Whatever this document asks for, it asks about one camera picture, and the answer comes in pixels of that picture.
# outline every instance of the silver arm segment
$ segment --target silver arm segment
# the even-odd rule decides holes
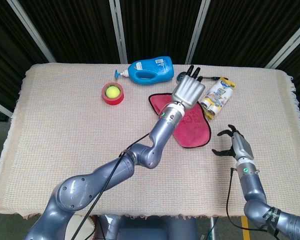
[[[188,77],[183,79],[172,93],[173,103],[169,104],[157,121],[149,138],[152,146],[136,143],[125,150],[121,162],[115,170],[107,188],[108,190],[132,177],[135,165],[148,169],[155,168],[162,151],[173,131],[185,114],[185,110],[194,107],[203,93],[205,86],[195,76],[190,77],[193,65],[188,70]],[[93,173],[77,175],[58,184],[48,201],[46,209],[39,220],[32,226],[25,240],[63,240],[69,220],[76,211],[84,209],[100,193],[119,158],[98,167]]]
[[[231,140],[237,160],[236,170],[247,201],[244,214],[257,227],[267,226],[267,231],[272,235],[279,231],[291,240],[300,240],[300,216],[283,212],[267,204],[249,143],[239,132],[235,131]]]

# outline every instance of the red towel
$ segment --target red towel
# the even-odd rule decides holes
[[[156,114],[159,114],[166,104],[172,102],[171,93],[153,94],[149,96],[149,102]],[[198,102],[192,109],[185,112],[183,119],[174,130],[173,136],[184,148],[197,148],[209,143],[211,129]]]

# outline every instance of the beige tablecloth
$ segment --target beige tablecloth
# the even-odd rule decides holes
[[[121,78],[123,102],[107,105],[102,87],[115,81],[115,69],[127,67],[48,63],[26,73],[0,159],[0,213],[42,213],[56,184],[115,159],[152,129],[158,118],[148,96],[172,92],[175,79],[143,86]],[[175,76],[188,67],[175,65]],[[133,177],[104,193],[93,214],[225,216],[230,167],[236,161],[211,149],[231,146],[228,136],[216,134],[233,124],[252,147],[268,203],[300,215],[300,112],[290,77],[272,69],[200,67],[201,75],[237,84],[210,122],[210,143],[185,149],[172,137],[157,168],[137,166]],[[214,84],[202,83],[205,92]],[[230,215],[243,215],[244,205],[235,173]]]

